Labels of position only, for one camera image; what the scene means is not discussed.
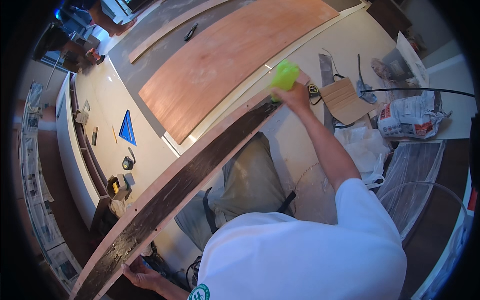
man's hand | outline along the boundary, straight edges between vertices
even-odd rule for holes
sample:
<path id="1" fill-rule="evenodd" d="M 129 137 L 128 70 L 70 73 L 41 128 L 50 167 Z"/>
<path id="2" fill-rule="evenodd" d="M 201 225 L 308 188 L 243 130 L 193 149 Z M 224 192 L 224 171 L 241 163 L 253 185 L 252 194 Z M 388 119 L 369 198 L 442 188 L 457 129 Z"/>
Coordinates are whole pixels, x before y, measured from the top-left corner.
<path id="1" fill-rule="evenodd" d="M 127 277 L 134 286 L 139 288 L 157 291 L 159 283 L 164 280 L 157 271 L 147 268 L 143 264 L 140 256 L 133 261 L 130 267 L 122 264 L 121 268 L 125 277 Z"/>
<path id="2" fill-rule="evenodd" d="M 307 87 L 298 82 L 294 82 L 289 91 L 284 91 L 278 87 L 272 88 L 272 93 L 280 98 L 287 106 L 300 118 L 312 113 L 310 110 L 310 102 Z"/>

black strap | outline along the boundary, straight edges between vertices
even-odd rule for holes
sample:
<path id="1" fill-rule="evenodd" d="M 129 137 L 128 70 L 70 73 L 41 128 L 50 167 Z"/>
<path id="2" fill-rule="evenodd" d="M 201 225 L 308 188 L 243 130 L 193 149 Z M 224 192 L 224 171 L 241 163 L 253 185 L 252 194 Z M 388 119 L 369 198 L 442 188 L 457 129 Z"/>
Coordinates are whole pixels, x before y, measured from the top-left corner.
<path id="1" fill-rule="evenodd" d="M 205 196 L 202 200 L 202 203 L 204 204 L 204 211 L 205 211 L 205 216 L 207 217 L 207 222 L 208 225 L 210 226 L 210 230 L 212 231 L 212 234 L 214 234 L 218 228 L 215 226 L 215 213 L 210 209 L 208 206 L 208 193 L 210 192 L 212 188 L 209 188 L 205 192 Z"/>
<path id="2" fill-rule="evenodd" d="M 282 206 L 276 212 L 284 214 L 285 211 L 287 210 L 287 207 L 290 205 L 290 203 L 292 203 L 292 201 L 293 201 L 293 199 L 295 199 L 295 197 L 297 197 L 297 194 L 295 194 L 295 192 L 292 191 L 290 193 L 290 195 L 288 195 L 288 197 L 285 199 Z"/>

bare feet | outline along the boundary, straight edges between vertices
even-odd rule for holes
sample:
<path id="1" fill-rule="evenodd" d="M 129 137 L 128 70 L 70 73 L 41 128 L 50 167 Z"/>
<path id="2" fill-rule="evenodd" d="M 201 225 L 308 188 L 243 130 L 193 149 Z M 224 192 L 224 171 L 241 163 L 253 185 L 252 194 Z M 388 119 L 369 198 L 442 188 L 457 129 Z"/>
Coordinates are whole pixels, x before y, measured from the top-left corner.
<path id="1" fill-rule="evenodd" d="M 137 22 L 137 18 L 131 20 L 130 22 L 127 22 L 125 24 L 119 25 L 119 29 L 116 31 L 117 36 L 121 36 L 125 31 L 127 31 L 129 28 L 131 28 L 135 23 Z"/>

plastic bag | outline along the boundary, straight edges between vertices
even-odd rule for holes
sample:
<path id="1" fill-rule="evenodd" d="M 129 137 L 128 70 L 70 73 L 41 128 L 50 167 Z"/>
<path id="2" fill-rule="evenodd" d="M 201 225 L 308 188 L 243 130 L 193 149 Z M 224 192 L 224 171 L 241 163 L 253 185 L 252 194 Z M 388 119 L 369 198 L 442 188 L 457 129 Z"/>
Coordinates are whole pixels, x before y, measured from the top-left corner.
<path id="1" fill-rule="evenodd" d="M 390 148 L 377 129 L 369 129 L 365 122 L 348 128 L 336 128 L 335 137 L 350 155 L 368 189 L 381 186 L 385 178 L 384 161 Z"/>

cement bag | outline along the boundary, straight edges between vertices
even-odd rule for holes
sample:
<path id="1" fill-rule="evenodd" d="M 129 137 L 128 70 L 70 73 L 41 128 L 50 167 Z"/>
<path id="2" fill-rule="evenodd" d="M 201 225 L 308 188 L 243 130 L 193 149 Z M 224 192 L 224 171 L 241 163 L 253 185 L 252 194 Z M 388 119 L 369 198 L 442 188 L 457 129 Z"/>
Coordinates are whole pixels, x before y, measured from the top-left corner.
<path id="1" fill-rule="evenodd" d="M 374 183 L 378 179 L 385 180 L 384 161 L 390 148 L 377 129 L 369 129 L 365 122 L 352 127 L 335 129 L 335 137 L 345 148 L 360 172 L 363 183 L 368 189 L 381 186 Z"/>
<path id="2" fill-rule="evenodd" d="M 437 134 L 445 113 L 439 92 L 424 91 L 420 96 L 402 98 L 385 104 L 378 118 L 383 137 L 415 137 L 427 139 Z"/>

